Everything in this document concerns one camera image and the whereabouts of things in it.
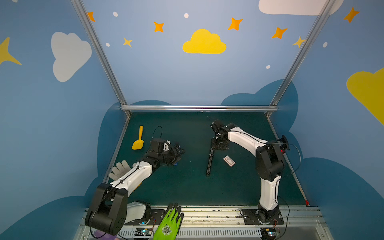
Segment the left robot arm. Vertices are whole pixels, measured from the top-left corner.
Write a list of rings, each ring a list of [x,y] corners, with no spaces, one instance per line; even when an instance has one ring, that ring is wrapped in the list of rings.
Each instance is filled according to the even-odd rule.
[[[132,167],[122,161],[113,170],[110,184],[101,183],[94,194],[85,225],[106,234],[117,235],[124,225],[145,225],[151,218],[151,207],[143,201],[129,203],[129,196],[161,166],[173,166],[185,150],[179,143],[151,140],[146,154]]]

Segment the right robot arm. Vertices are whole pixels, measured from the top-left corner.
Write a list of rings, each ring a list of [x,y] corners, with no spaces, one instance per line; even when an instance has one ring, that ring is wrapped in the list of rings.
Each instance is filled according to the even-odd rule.
[[[214,152],[229,149],[229,142],[243,147],[255,156],[256,170],[261,178],[261,197],[256,213],[262,225],[278,222],[281,214],[278,203],[279,184],[285,169],[284,153],[289,150],[285,136],[277,141],[266,141],[243,131],[234,124],[224,125],[216,120],[211,123],[215,136],[211,139],[211,149],[206,175],[211,174]]]

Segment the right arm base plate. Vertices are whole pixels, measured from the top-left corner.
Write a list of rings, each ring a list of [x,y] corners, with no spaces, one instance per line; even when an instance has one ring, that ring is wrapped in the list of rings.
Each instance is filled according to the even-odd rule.
[[[276,208],[271,211],[264,209],[242,209],[240,214],[245,225],[282,225],[284,224],[281,211]]]

